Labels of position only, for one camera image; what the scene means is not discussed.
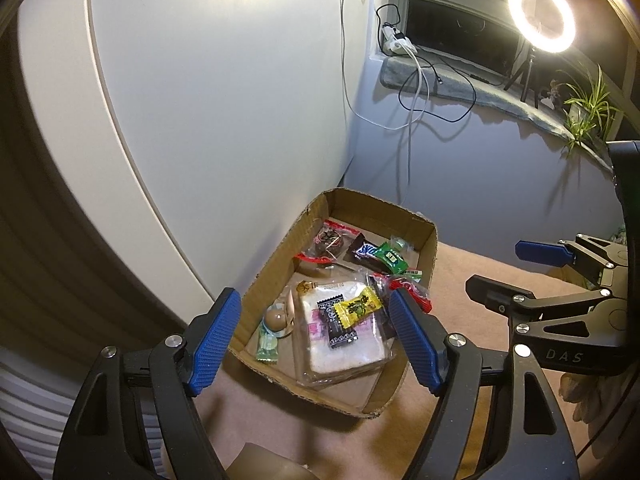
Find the ring light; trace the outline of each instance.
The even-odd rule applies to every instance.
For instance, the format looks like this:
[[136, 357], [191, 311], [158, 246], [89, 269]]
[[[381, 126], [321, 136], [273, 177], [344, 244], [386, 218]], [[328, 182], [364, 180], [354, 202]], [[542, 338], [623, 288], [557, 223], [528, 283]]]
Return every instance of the ring light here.
[[567, 0], [551, 0], [562, 16], [562, 34], [547, 38], [527, 19], [522, 9], [522, 0], [508, 0], [513, 21], [522, 35], [535, 47], [547, 52], [562, 52], [571, 46], [575, 38], [574, 14]]

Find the brown fabric surface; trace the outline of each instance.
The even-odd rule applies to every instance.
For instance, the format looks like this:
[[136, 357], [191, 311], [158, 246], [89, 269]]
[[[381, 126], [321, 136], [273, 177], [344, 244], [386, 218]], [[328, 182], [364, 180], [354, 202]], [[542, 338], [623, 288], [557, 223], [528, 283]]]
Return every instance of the brown fabric surface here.
[[[507, 349], [506, 320], [466, 297], [465, 281], [473, 274], [527, 288], [537, 297], [582, 290], [440, 244], [431, 285], [432, 314], [449, 331], [462, 332], [486, 348]], [[560, 375], [546, 372], [556, 394]], [[473, 471], [489, 398], [490, 389], [482, 388], [459, 478]], [[198, 397], [196, 405], [224, 466], [233, 462], [245, 442], [253, 442], [308, 465], [321, 480], [399, 480], [424, 435], [436, 399], [409, 370], [398, 396], [379, 418], [357, 421], [297, 399], [227, 356], [215, 382]], [[572, 421], [572, 404], [560, 400], [560, 405], [574, 446], [580, 449], [588, 439], [586, 427]], [[594, 458], [587, 452], [580, 469], [589, 470], [593, 464]]]

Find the yellow candy wrapper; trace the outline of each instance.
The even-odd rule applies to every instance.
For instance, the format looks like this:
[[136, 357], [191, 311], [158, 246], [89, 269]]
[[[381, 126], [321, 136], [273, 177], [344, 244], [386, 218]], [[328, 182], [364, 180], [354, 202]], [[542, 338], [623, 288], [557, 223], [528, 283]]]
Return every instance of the yellow candy wrapper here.
[[370, 286], [366, 286], [356, 298], [334, 305], [336, 316], [345, 330], [379, 308], [382, 308], [382, 302]]

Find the cardboard box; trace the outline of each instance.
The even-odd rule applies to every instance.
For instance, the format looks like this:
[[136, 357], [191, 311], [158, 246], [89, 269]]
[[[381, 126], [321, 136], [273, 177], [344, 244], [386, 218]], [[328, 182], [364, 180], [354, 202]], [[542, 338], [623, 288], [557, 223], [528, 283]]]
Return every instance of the cardboard box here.
[[296, 382], [291, 337], [280, 340], [277, 365], [254, 358], [257, 328], [264, 310], [287, 283], [299, 280], [294, 256], [311, 243], [327, 218], [357, 227], [372, 243], [382, 243], [392, 236], [404, 238], [415, 248], [409, 263], [423, 272], [421, 283], [430, 284], [437, 247], [432, 222], [357, 191], [345, 188], [325, 191], [300, 214], [242, 298], [242, 314], [230, 350], [249, 368], [302, 399], [347, 415], [375, 418], [391, 402], [406, 373], [407, 358], [398, 340], [393, 344], [396, 357], [380, 370], [322, 390], [305, 388]]

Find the screw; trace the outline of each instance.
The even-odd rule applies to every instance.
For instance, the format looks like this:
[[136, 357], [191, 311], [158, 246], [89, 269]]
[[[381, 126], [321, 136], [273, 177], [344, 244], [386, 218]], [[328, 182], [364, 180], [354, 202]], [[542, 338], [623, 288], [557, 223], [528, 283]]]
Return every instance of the screw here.
[[169, 348], [176, 348], [182, 344], [182, 336], [177, 334], [170, 335], [164, 340], [164, 344]]
[[117, 351], [118, 349], [115, 346], [105, 346], [100, 352], [100, 355], [105, 359], [111, 359], [114, 355], [116, 355]]
[[527, 345], [516, 345], [513, 347], [513, 350], [520, 357], [529, 357], [531, 355], [531, 348], [529, 348]]
[[462, 334], [451, 334], [449, 343], [453, 346], [464, 346], [466, 345], [466, 338]]

